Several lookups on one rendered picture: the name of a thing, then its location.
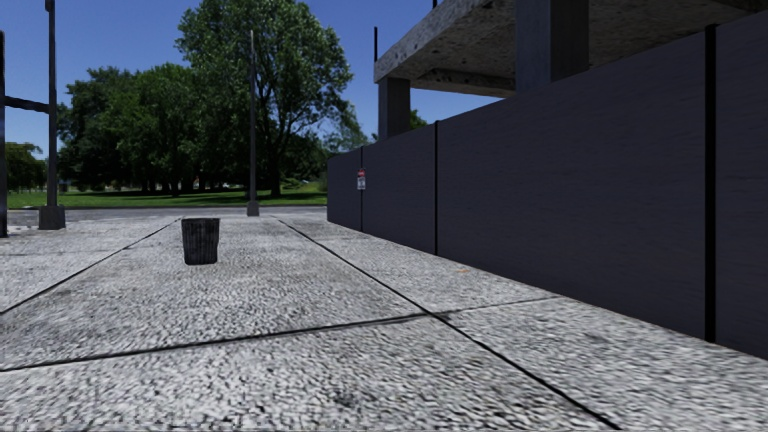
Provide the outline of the grey pole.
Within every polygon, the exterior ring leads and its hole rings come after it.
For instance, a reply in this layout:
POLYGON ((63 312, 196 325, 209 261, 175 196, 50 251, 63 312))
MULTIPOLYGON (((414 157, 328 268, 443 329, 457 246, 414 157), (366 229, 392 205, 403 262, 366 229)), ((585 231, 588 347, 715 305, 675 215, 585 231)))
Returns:
POLYGON ((246 206, 248 217, 260 215, 257 198, 257 160, 256 160, 256 110, 255 110, 255 60, 254 60, 254 31, 249 31, 249 197, 246 206))

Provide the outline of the trees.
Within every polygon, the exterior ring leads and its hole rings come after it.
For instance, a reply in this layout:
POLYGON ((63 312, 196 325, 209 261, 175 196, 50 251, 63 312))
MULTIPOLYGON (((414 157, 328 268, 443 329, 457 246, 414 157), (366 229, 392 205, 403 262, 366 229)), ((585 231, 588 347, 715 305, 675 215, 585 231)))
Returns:
POLYGON ((59 173, 91 191, 172 196, 249 183, 249 31, 254 31, 257 186, 321 178, 372 142, 343 94, 336 32, 299 0, 200 0, 180 20, 181 63, 89 71, 58 107, 59 173))

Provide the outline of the dark board fence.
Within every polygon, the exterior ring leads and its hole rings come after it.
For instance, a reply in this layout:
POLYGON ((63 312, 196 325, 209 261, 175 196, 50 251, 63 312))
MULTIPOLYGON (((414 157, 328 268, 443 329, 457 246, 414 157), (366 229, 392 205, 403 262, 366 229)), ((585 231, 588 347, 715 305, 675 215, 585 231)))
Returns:
POLYGON ((331 222, 768 359, 768 11, 334 157, 328 185, 331 222))

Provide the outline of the dark bin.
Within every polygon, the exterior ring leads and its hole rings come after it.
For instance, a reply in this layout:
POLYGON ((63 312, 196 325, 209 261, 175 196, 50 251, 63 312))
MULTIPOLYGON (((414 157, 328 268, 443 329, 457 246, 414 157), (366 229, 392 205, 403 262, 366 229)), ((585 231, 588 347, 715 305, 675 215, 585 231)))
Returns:
POLYGON ((186 265, 218 261, 219 218, 185 218, 181 221, 181 230, 186 265))

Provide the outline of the pale concrete building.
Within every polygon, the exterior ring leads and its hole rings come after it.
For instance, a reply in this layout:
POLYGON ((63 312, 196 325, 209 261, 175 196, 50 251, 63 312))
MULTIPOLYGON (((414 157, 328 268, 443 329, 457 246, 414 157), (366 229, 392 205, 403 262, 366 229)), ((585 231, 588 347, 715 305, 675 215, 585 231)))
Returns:
POLYGON ((378 135, 410 128, 412 89, 508 98, 768 11, 768 0, 439 0, 374 63, 378 135))

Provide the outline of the grey street lamp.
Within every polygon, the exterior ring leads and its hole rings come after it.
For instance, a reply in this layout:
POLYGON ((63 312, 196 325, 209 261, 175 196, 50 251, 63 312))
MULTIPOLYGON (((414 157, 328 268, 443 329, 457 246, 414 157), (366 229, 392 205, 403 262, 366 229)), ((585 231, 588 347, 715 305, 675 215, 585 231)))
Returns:
POLYGON ((46 204, 39 209, 40 230, 60 230, 66 227, 64 207, 58 204, 57 157, 57 67, 56 67, 56 3, 44 0, 48 14, 48 172, 46 204))

